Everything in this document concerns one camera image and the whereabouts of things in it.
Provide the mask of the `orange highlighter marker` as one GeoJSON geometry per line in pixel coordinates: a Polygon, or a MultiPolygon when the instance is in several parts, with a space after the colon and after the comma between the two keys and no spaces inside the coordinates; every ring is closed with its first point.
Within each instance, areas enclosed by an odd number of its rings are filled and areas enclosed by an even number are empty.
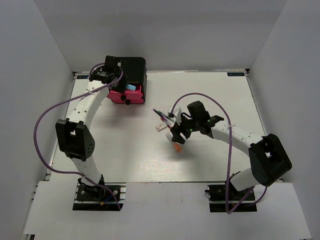
{"type": "Polygon", "coordinates": [[[167,132],[165,134],[165,136],[168,139],[168,141],[170,142],[170,144],[174,147],[176,152],[180,152],[182,150],[178,143],[173,142],[173,136],[172,136],[172,134],[170,132],[167,132]]]}

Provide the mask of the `white eraser block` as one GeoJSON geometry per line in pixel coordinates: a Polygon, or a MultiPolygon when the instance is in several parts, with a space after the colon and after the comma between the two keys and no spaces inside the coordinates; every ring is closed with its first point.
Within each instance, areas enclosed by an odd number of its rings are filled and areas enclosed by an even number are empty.
{"type": "Polygon", "coordinates": [[[155,126],[155,129],[158,131],[158,132],[160,132],[160,131],[162,131],[162,130],[164,130],[164,129],[166,129],[167,128],[167,125],[165,124],[165,123],[160,123],[160,124],[157,124],[156,126],[155,126]]]}

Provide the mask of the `blue highlighter marker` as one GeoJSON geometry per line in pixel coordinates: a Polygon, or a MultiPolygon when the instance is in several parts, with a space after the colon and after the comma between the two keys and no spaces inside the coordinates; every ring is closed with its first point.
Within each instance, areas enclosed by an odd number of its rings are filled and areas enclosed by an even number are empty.
{"type": "Polygon", "coordinates": [[[128,85],[126,86],[126,89],[129,90],[129,91],[135,91],[135,90],[136,90],[136,86],[131,85],[131,84],[128,84],[128,85]]]}

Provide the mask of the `red pen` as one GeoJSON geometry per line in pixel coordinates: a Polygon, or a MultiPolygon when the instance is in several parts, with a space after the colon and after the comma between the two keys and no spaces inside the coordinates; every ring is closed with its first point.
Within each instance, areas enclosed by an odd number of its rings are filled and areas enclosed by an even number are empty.
{"type": "Polygon", "coordinates": [[[170,124],[169,121],[167,121],[166,118],[161,117],[160,119],[169,129],[172,127],[172,125],[170,124]]]}

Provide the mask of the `pink top drawer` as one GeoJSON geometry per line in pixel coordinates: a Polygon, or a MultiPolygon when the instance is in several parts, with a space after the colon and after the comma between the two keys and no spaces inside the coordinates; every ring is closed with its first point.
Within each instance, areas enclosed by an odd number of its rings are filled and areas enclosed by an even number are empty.
{"type": "Polygon", "coordinates": [[[126,89],[124,93],[110,90],[106,97],[110,100],[121,99],[122,101],[124,101],[126,99],[130,99],[130,100],[141,99],[141,98],[145,99],[145,94],[143,92],[142,86],[141,85],[135,85],[135,86],[136,86],[135,91],[131,91],[131,90],[126,89]]]}

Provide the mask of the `pink drawer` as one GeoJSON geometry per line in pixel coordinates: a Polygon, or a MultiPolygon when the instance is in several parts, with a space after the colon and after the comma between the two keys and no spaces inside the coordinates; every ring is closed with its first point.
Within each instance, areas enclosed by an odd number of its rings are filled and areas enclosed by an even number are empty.
{"type": "Polygon", "coordinates": [[[135,91],[131,91],[131,90],[126,89],[124,93],[110,90],[106,97],[110,100],[121,99],[122,101],[124,101],[126,99],[130,99],[130,100],[141,99],[141,98],[145,99],[145,94],[143,92],[142,86],[141,85],[135,85],[135,86],[136,86],[135,91]]]}
{"type": "Polygon", "coordinates": [[[126,105],[140,105],[145,103],[144,98],[139,98],[139,99],[126,99],[126,100],[121,100],[119,99],[112,99],[111,100],[115,104],[126,104],[126,105]]]}

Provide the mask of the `pink bottom drawer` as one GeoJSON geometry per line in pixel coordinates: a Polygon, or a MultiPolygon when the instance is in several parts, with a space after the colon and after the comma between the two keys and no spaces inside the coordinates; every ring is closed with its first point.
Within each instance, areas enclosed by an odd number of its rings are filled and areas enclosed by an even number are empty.
{"type": "Polygon", "coordinates": [[[144,98],[139,98],[139,99],[126,99],[126,100],[121,100],[119,99],[112,99],[111,100],[115,104],[126,104],[126,105],[140,105],[145,103],[144,98]]]}

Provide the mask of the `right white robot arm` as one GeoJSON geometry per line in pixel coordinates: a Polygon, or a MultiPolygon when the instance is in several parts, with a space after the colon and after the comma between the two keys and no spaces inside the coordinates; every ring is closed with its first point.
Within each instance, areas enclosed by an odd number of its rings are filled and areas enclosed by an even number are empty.
{"type": "Polygon", "coordinates": [[[226,195],[236,200],[244,190],[256,185],[269,187],[292,169],[292,163],[275,134],[261,136],[231,126],[223,117],[210,115],[201,101],[187,106],[188,114],[179,107],[170,107],[168,114],[175,120],[170,131],[172,141],[184,144],[194,132],[232,146],[249,157],[250,167],[233,174],[225,187],[226,195]]]}

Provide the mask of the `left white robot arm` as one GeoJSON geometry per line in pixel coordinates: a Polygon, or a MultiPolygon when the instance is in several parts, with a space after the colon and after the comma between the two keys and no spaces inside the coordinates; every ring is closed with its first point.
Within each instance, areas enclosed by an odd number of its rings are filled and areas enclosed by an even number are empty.
{"type": "Polygon", "coordinates": [[[102,174],[93,159],[95,140],[90,132],[92,120],[102,101],[111,90],[123,94],[128,85],[128,77],[122,69],[119,57],[106,56],[102,68],[92,71],[84,95],[65,119],[55,124],[58,146],[71,159],[80,172],[80,182],[89,186],[88,193],[99,200],[105,196],[106,187],[100,184],[102,174]]]}

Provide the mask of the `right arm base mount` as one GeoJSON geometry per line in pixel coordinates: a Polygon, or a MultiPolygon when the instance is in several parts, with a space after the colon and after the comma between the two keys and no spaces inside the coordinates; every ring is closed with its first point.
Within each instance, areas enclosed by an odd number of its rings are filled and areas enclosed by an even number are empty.
{"type": "MultiPolygon", "coordinates": [[[[228,208],[231,211],[238,202],[247,194],[250,188],[246,188],[242,191],[236,191],[233,186],[229,187],[229,200],[228,208]]],[[[223,184],[211,184],[207,185],[207,189],[204,190],[204,194],[209,200],[209,210],[211,213],[226,213],[226,185],[223,184]]],[[[249,195],[240,203],[240,205],[233,211],[234,213],[248,213],[257,212],[257,206],[254,204],[256,196],[252,189],[249,195]]]]}

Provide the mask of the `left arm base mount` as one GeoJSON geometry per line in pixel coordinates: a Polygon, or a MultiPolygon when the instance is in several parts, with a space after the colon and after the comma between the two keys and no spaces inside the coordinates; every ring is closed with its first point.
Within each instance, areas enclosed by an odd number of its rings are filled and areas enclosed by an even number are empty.
{"type": "Polygon", "coordinates": [[[105,182],[104,185],[112,191],[118,203],[105,188],[96,185],[85,185],[82,179],[79,178],[72,210],[95,212],[120,211],[125,202],[127,184],[125,182],[105,182]]]}

